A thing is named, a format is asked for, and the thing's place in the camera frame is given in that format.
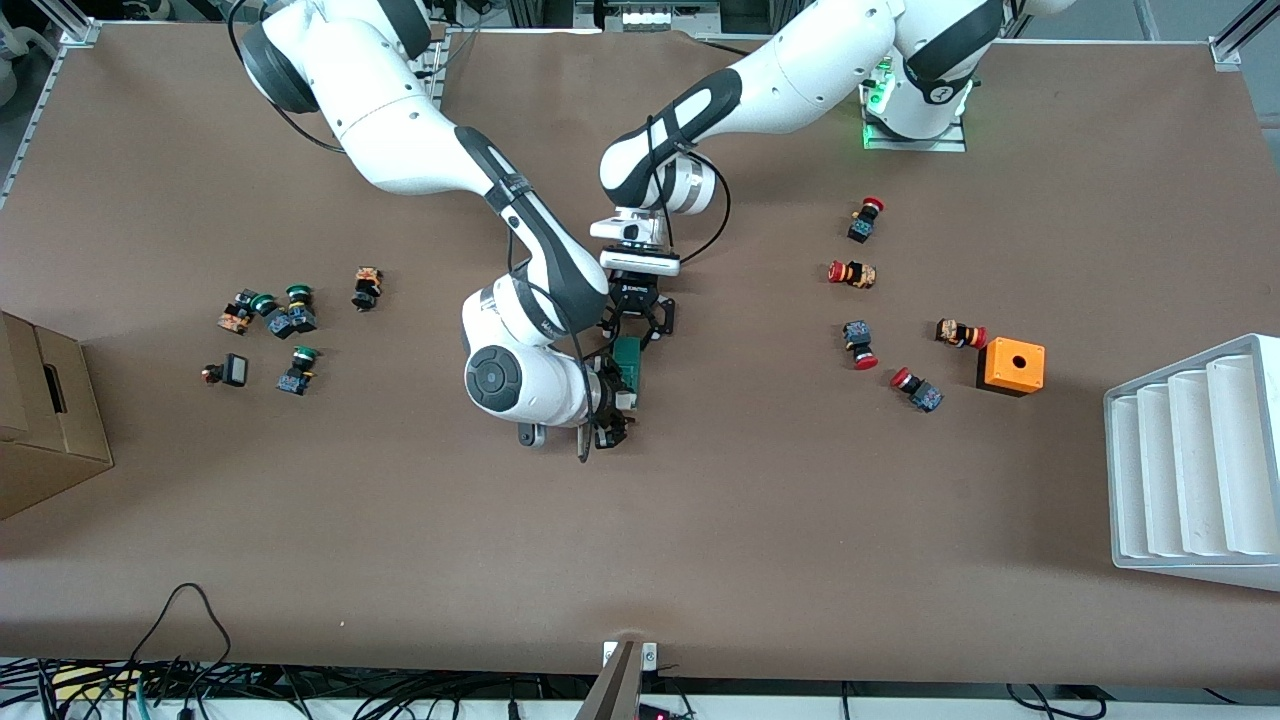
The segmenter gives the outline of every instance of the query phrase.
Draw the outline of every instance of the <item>box handle hole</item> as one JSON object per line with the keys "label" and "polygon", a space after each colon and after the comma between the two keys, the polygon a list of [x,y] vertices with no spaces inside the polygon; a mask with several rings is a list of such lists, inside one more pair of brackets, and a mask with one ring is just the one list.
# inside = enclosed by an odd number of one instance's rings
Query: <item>box handle hole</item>
{"label": "box handle hole", "polygon": [[63,397],[63,383],[58,380],[58,368],[45,365],[45,382],[49,384],[49,400],[54,413],[67,413],[67,400]]}

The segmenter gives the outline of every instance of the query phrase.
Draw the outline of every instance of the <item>table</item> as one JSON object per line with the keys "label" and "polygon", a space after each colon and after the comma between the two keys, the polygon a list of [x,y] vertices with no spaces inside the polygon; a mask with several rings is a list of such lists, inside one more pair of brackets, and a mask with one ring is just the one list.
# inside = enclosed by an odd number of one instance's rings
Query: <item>table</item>
{"label": "table", "polygon": [[[444,110],[594,251],[602,150],[731,60],[481,35]],[[571,433],[521,448],[463,392],[460,307],[506,254],[483,201],[367,186],[219,27],[106,27],[0,217],[0,306],[87,341],[118,466],[0,523],[0,650],[122,657],[198,580],[242,661],[589,673],[637,633],[689,676],[1280,687],[1280,597],[1108,559],[1102,392],[1280,332],[1280,182],[1243,81],[1193,45],[998,45],[980,74],[963,155],[863,151],[852,110],[707,142],[730,229],[667,286],[632,437],[580,466]],[[887,210],[858,246],[864,195]],[[718,208],[677,219],[680,249]],[[876,288],[824,283],[836,258]],[[361,264],[388,287],[364,315]],[[325,354],[303,398],[271,387],[291,342],[214,325],[296,282]],[[1044,343],[1046,389],[972,388],[943,315]],[[229,351],[250,387],[204,387]],[[887,387],[902,364],[938,413]],[[191,596],[145,655],[218,650]]]}

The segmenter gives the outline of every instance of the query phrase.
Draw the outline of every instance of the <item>metal bracket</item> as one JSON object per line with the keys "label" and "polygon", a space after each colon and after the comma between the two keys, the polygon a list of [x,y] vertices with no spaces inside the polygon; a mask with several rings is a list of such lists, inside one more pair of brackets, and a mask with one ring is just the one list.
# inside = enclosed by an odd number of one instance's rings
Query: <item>metal bracket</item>
{"label": "metal bracket", "polygon": [[532,423],[518,423],[516,425],[516,433],[520,438],[520,445],[525,447],[541,447],[547,445],[547,425],[535,425]]}
{"label": "metal bracket", "polygon": [[1233,64],[1238,69],[1240,58],[1236,53],[1271,24],[1276,15],[1280,15],[1280,0],[1253,0],[1222,32],[1211,37],[1208,44],[1213,49],[1217,69],[1231,72],[1231,68],[1224,65]]}
{"label": "metal bracket", "polygon": [[88,28],[84,31],[84,38],[77,40],[72,33],[63,31],[61,40],[58,41],[63,47],[92,47],[97,45],[97,36],[102,32],[102,23],[88,18]]}
{"label": "metal bracket", "polygon": [[[617,648],[617,641],[604,643],[604,660],[600,662],[608,665],[609,659],[613,657],[613,651]],[[658,669],[658,643],[644,643],[640,646],[640,669],[645,673],[653,673]]]}
{"label": "metal bracket", "polygon": [[1222,47],[1217,44],[1216,37],[1208,38],[1208,51],[1213,55],[1213,68],[1220,73],[1238,73],[1240,72],[1240,53],[1238,50],[1231,50],[1230,53],[1222,53]]}
{"label": "metal bracket", "polygon": [[604,643],[604,670],[591,683],[575,720],[635,720],[640,705],[640,676],[650,662],[658,667],[657,643]]}

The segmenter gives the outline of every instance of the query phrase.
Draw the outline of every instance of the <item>cardboard box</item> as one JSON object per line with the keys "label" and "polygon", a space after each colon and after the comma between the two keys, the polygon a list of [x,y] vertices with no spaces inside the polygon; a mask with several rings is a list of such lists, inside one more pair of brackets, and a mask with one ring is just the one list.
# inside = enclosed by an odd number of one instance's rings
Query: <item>cardboard box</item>
{"label": "cardboard box", "polygon": [[79,345],[0,313],[0,518],[110,466]]}

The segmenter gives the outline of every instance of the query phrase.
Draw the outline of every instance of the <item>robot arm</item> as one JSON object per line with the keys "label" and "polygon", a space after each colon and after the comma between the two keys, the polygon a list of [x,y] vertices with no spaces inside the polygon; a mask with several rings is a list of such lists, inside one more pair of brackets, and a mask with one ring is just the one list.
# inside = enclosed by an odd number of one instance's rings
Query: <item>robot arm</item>
{"label": "robot arm", "polygon": [[[1074,3],[1011,1],[1036,14]],[[870,114],[901,137],[937,137],[963,110],[1004,13],[1005,0],[817,0],[758,50],[616,140],[600,160],[600,183],[620,209],[650,209],[664,199],[672,213],[700,213],[714,178],[686,155],[698,142],[728,132],[797,131],[872,78],[886,58],[891,92]]]}
{"label": "robot arm", "polygon": [[714,178],[685,152],[716,135],[781,135],[817,120],[888,53],[895,5],[901,13],[901,0],[809,5],[758,50],[698,81],[652,122],[616,140],[600,160],[604,192],[620,208],[653,208],[660,196],[673,213],[700,213]]}
{"label": "robot arm", "polygon": [[398,195],[474,192],[529,249],[463,304],[472,401],[516,423],[608,424],[621,379],[549,347],[599,322],[604,273],[489,138],[435,109],[406,63],[424,37],[413,0],[296,0],[244,36],[242,56],[269,100],[323,111],[369,182]]}

